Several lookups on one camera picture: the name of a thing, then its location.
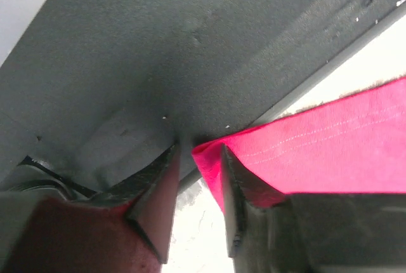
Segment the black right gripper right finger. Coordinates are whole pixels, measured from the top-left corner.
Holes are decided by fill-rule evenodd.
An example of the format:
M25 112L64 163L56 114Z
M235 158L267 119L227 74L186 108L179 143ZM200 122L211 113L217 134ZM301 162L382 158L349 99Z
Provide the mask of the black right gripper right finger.
M284 194L221 150L235 272L404 272L404 194Z

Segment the red t shirt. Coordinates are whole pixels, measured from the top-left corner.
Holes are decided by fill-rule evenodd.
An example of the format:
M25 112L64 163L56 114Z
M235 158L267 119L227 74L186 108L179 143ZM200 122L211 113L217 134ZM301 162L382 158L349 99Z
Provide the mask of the red t shirt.
M223 204L221 150L288 193L405 192L405 79L197 146L193 159Z

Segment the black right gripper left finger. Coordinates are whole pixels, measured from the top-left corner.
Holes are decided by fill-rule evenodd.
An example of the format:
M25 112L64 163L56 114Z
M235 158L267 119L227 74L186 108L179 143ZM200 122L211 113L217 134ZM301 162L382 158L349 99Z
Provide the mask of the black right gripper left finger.
M26 157L1 186L2 272L160 272L167 262L180 148L95 192Z

